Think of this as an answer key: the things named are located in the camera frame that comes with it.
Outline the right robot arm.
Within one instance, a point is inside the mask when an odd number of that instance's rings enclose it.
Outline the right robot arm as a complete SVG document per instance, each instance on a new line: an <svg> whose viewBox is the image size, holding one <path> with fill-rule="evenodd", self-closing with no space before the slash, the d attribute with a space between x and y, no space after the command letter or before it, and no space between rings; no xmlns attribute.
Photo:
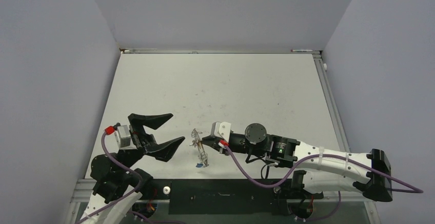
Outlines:
<svg viewBox="0 0 435 224"><path fill-rule="evenodd" d="M201 143L221 154L256 156L270 167L293 169L290 191L296 197L324 191L358 192L380 202L392 201L391 165L384 151L350 153L325 149L297 139L267 133L258 123L243 134L234 133L228 122L214 122Z"/></svg>

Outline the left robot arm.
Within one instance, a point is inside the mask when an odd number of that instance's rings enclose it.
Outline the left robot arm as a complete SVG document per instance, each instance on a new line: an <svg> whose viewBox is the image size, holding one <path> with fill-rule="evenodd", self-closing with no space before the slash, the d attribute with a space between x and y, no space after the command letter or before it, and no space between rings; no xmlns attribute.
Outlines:
<svg viewBox="0 0 435 224"><path fill-rule="evenodd" d="M131 113L129 123L108 126L101 136L103 154L91 161L90 176L95 180L85 211L78 223L119 223L139 198L152 194L153 177L131 167L144 156L168 162L185 137L158 144L146 128L158 129L173 114Z"/></svg>

